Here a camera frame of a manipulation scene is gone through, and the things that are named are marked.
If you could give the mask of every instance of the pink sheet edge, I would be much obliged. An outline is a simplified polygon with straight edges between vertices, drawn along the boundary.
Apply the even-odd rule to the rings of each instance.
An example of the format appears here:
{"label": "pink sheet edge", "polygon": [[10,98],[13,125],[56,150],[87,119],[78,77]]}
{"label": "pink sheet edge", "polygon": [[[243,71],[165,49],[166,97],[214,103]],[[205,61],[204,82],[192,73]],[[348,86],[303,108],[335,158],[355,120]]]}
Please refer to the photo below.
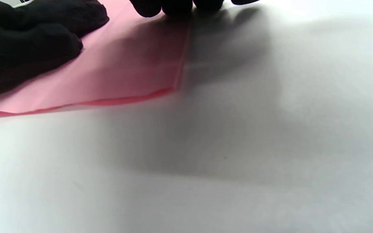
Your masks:
{"label": "pink sheet edge", "polygon": [[187,57],[187,49],[188,49],[190,32],[191,32],[191,23],[189,22],[188,27],[187,27],[187,33],[186,33],[185,41],[184,41],[184,46],[183,46],[182,54],[181,54],[182,59],[179,61],[179,69],[177,71],[176,77],[174,78],[175,84],[174,84],[173,88],[161,89],[161,90],[155,91],[155,92],[153,92],[151,94],[148,94],[148,95],[145,95],[145,96],[122,97],[122,98],[112,98],[112,99],[98,99],[98,100],[87,101],[87,102],[73,103],[73,104],[69,104],[69,105],[55,106],[55,107],[45,108],[45,109],[36,109],[34,111],[29,111],[29,112],[14,113],[14,112],[0,111],[0,117],[32,115],[32,114],[38,114],[38,113],[45,113],[45,112],[50,112],[50,111],[53,111],[53,110],[65,108],[65,107],[68,107],[68,106],[77,106],[77,105],[80,105],[80,106],[126,105],[126,104],[143,102],[143,101],[147,101],[147,100],[150,100],[150,99],[163,97],[163,96],[168,95],[170,93],[176,92],[177,90],[180,89],[180,86],[181,86],[181,83],[182,83],[182,71],[184,69],[185,59]]}

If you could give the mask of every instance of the white surface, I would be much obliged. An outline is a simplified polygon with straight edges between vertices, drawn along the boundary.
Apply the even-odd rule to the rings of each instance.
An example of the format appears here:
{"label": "white surface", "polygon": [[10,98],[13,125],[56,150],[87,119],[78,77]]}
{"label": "white surface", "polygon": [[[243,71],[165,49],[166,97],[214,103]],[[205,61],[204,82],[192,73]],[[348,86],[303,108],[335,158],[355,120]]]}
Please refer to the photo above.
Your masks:
{"label": "white surface", "polygon": [[373,2],[243,9],[182,93],[0,118],[0,233],[373,233]]}
{"label": "white surface", "polygon": [[3,2],[3,3],[9,4],[11,6],[15,6],[15,5],[21,3],[20,0],[0,0],[0,1]]}

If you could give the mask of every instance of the black glove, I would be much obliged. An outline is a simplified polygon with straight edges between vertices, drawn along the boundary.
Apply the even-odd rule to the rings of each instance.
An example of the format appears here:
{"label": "black glove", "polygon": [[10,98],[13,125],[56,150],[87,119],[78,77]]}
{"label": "black glove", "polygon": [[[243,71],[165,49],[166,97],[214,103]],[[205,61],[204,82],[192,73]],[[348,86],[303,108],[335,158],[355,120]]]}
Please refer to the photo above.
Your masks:
{"label": "black glove", "polygon": [[[191,12],[192,0],[130,0],[136,11],[143,17],[157,15],[161,9],[170,16],[183,15]],[[217,11],[224,0],[194,0],[200,10]],[[236,5],[253,3],[257,0],[232,0]]]}

